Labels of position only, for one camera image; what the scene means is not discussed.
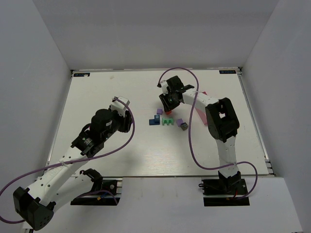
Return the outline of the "green hospital arch block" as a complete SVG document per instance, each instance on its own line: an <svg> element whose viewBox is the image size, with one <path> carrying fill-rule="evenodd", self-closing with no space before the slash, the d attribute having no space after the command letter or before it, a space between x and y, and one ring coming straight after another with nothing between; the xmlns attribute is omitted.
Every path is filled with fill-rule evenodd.
<svg viewBox="0 0 311 233"><path fill-rule="evenodd" d="M162 125L173 125L174 119L173 118L162 118Z"/></svg>

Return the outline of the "dark blue printed cube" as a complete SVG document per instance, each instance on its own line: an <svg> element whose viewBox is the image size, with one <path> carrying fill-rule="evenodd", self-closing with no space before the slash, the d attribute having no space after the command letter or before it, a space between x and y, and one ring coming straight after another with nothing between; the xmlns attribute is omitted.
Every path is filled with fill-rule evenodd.
<svg viewBox="0 0 311 233"><path fill-rule="evenodd" d="M159 123L160 122L160 115L155 115L154 121Z"/></svg>

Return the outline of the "dark blue rectangular block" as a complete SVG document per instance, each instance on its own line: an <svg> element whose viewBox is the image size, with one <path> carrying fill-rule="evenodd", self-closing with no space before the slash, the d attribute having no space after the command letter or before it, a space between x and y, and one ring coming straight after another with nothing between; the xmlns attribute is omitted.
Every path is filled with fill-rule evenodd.
<svg viewBox="0 0 311 233"><path fill-rule="evenodd" d="M150 119L149 125L160 125L160 120L159 119Z"/></svg>

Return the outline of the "pink plastic box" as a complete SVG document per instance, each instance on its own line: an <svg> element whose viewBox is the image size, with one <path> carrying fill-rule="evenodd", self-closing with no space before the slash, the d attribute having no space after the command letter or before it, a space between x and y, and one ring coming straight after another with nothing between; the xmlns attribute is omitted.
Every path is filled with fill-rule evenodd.
<svg viewBox="0 0 311 233"><path fill-rule="evenodd" d="M195 102L195 110L198 113L202 123L207 126L207 116L205 107L208 104L208 99L206 93L196 92L197 98Z"/></svg>

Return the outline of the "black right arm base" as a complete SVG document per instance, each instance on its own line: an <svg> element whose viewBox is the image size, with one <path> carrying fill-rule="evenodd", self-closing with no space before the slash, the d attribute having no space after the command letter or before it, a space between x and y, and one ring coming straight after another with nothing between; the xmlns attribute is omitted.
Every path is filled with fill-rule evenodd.
<svg viewBox="0 0 311 233"><path fill-rule="evenodd" d="M240 197L248 193L245 179L241 179L228 189L222 186L220 179L202 180L198 187L203 191L205 207L249 206L249 197Z"/></svg>

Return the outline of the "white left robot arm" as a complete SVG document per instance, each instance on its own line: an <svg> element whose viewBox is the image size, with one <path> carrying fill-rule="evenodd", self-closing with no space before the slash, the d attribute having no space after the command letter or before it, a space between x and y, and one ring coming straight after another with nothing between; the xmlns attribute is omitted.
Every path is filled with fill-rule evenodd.
<svg viewBox="0 0 311 233"><path fill-rule="evenodd" d="M133 116L129 101L114 100L108 109L100 109L73 140L59 165L48 169L27 188L13 193L16 212L35 231L44 228L63 205L85 195L104 194L113 197L116 183L105 181L96 170L81 169L104 148L115 132L127 133Z"/></svg>

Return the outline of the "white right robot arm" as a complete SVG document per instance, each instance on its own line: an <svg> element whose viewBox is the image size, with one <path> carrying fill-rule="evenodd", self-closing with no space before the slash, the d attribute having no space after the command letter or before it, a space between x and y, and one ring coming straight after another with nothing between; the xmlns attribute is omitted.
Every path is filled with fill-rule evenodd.
<svg viewBox="0 0 311 233"><path fill-rule="evenodd" d="M184 85L178 76L161 81L162 89L159 96L164 110L169 112L181 103L193 105L194 108L205 112L207 127L210 135L216 140L220 168L219 178L228 184L241 179L237 167L235 141L240 123L228 98L217 99L195 90L192 85Z"/></svg>

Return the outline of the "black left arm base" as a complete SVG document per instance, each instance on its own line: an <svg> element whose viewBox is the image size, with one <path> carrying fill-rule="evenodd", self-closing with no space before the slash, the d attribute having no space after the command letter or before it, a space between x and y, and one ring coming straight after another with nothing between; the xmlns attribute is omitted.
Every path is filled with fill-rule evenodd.
<svg viewBox="0 0 311 233"><path fill-rule="evenodd" d="M122 178L103 179L102 185L70 202L71 206L117 206L121 199Z"/></svg>

